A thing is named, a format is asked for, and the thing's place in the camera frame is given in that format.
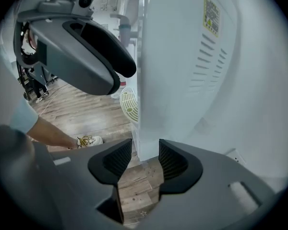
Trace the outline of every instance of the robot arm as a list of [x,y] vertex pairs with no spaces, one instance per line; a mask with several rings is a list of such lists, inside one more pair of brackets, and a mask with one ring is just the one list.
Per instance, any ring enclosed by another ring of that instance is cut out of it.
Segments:
[[[39,0],[30,8],[27,0],[19,6],[14,31],[14,52],[24,68],[40,64],[49,72],[94,95],[117,91],[116,72],[131,77],[136,66],[120,41],[92,21],[93,0]],[[25,32],[37,37],[33,55],[22,50]]]

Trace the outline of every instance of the yellow sticker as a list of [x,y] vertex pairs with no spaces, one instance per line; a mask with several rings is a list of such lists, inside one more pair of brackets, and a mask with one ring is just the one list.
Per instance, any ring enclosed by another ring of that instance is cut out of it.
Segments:
[[213,35],[219,36],[220,9],[211,0],[204,0],[203,25]]

